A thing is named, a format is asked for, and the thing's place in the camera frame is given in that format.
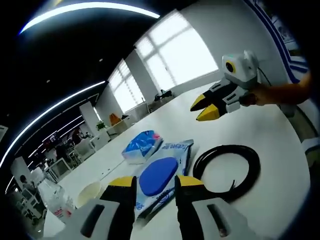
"white table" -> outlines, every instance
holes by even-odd
[[[80,191],[92,182],[107,185],[117,177],[130,175],[138,166],[123,161],[121,151],[145,130],[155,130],[166,142],[193,139],[191,169],[196,159],[210,148],[245,145],[258,153],[261,173],[251,191],[232,205],[247,217],[250,228],[257,234],[278,238],[293,221],[310,188],[308,164],[298,136],[276,105],[241,107],[214,121],[196,121],[199,112],[190,112],[190,106],[209,86],[185,92],[137,122],[66,176],[61,186],[76,201]],[[233,179],[240,184],[247,172],[244,159],[225,154],[209,163],[202,180],[209,190],[223,192],[230,189]],[[48,211],[44,236],[53,236],[63,227]],[[181,239],[175,201],[147,224],[136,222],[131,239]]]

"coiled black cable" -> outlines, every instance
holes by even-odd
[[[248,164],[248,174],[237,187],[234,186],[235,181],[229,191],[226,192],[213,192],[215,197],[222,198],[226,202],[232,202],[248,192],[255,184],[260,174],[260,159],[255,150],[248,146],[243,145],[220,145],[204,152],[196,161],[193,166],[193,176],[201,180],[204,170],[208,163],[215,157],[222,154],[238,154],[244,157]]]

